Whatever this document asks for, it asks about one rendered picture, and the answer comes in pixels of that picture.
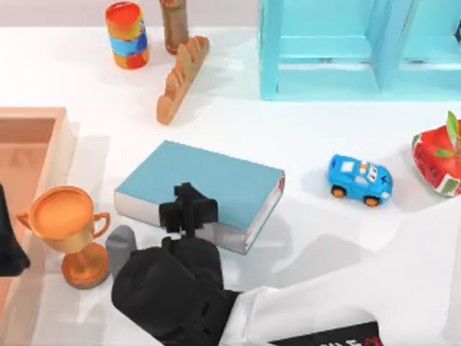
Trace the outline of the teal hardcover book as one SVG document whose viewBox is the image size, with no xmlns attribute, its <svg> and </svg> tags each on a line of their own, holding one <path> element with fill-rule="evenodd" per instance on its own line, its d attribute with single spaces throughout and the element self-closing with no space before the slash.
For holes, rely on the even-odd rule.
<svg viewBox="0 0 461 346">
<path fill-rule="evenodd" d="M 218 220 L 198 237 L 247 253 L 282 196 L 285 173 L 224 154 L 164 141 L 115 189 L 115 210 L 160 226 L 158 207 L 175 200 L 174 186 L 189 182 L 218 203 Z"/>
</svg>

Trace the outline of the pale grey rounded box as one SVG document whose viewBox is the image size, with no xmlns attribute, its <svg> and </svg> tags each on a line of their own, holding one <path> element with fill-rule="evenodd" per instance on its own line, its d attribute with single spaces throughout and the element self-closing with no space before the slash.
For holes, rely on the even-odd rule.
<svg viewBox="0 0 461 346">
<path fill-rule="evenodd" d="M 112 280 L 115 280 L 121 268 L 138 247 L 134 231 L 127 225 L 119 225 L 105 241 L 108 253 L 109 271 Z"/>
</svg>

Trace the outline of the long brown bread loaf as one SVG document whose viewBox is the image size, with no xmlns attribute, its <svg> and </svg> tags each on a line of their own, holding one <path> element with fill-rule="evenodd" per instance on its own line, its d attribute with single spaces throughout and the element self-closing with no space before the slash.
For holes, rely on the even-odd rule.
<svg viewBox="0 0 461 346">
<path fill-rule="evenodd" d="M 168 73 L 164 93 L 157 100 L 156 119 L 159 123 L 168 125 L 173 120 L 209 53 L 209 47 L 209 40 L 199 35 L 179 45 L 175 66 Z"/>
</svg>

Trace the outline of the bronze trophy cup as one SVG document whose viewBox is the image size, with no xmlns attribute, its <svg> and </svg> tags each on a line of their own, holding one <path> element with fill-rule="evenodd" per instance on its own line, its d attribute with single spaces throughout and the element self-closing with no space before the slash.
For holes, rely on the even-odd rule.
<svg viewBox="0 0 461 346">
<path fill-rule="evenodd" d="M 110 214 L 95 213 L 87 192 L 74 186 L 54 187 L 16 217 L 51 249 L 64 254 L 61 270 L 69 285 L 90 289 L 106 280 L 108 253 L 94 240 L 108 230 Z"/>
</svg>

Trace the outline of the shallow salmon-coloured box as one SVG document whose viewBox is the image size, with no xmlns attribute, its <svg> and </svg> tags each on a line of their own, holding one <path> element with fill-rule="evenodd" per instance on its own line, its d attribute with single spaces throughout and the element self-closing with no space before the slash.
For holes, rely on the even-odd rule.
<svg viewBox="0 0 461 346">
<path fill-rule="evenodd" d="M 75 145 L 65 108 L 0 107 L 0 183 L 15 235 L 31 261 L 19 277 L 0 278 L 0 346 L 30 346 L 50 252 L 16 214 L 67 182 Z"/>
</svg>

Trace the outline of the brown bottle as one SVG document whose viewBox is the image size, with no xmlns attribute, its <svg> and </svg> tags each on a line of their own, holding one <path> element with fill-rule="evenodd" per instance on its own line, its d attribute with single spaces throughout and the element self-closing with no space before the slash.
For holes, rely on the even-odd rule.
<svg viewBox="0 0 461 346">
<path fill-rule="evenodd" d="M 181 44 L 189 40 L 186 0 L 159 0 L 164 26 L 166 50 L 176 55 Z"/>
</svg>

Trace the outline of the orange and blue can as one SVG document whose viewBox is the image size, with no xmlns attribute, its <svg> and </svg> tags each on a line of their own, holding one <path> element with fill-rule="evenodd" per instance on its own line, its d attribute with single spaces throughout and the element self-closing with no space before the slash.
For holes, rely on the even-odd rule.
<svg viewBox="0 0 461 346">
<path fill-rule="evenodd" d="M 106 8 L 104 17 L 115 63 L 123 69 L 146 65 L 149 49 L 140 6 L 131 1 L 119 1 Z"/>
</svg>

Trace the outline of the blue toy car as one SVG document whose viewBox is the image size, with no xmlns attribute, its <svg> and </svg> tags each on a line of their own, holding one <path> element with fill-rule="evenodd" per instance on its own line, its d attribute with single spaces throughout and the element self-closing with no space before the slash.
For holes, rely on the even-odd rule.
<svg viewBox="0 0 461 346">
<path fill-rule="evenodd" d="M 393 178 L 384 166 L 350 156 L 333 155 L 327 178 L 334 197 L 361 200 L 369 207 L 386 203 L 393 194 Z"/>
</svg>

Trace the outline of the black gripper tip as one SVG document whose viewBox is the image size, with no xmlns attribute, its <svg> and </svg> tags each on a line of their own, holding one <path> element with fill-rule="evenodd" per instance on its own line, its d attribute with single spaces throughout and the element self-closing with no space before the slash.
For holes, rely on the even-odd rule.
<svg viewBox="0 0 461 346">
<path fill-rule="evenodd" d="M 0 278 L 20 276 L 29 267 L 30 259 L 14 234 L 4 188 L 0 184 Z"/>
</svg>

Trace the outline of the light blue rack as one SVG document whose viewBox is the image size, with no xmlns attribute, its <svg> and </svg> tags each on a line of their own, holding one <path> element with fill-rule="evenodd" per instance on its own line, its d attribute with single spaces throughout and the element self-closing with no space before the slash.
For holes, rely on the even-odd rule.
<svg viewBox="0 0 461 346">
<path fill-rule="evenodd" d="M 259 0 L 266 100 L 461 101 L 461 0 Z"/>
</svg>

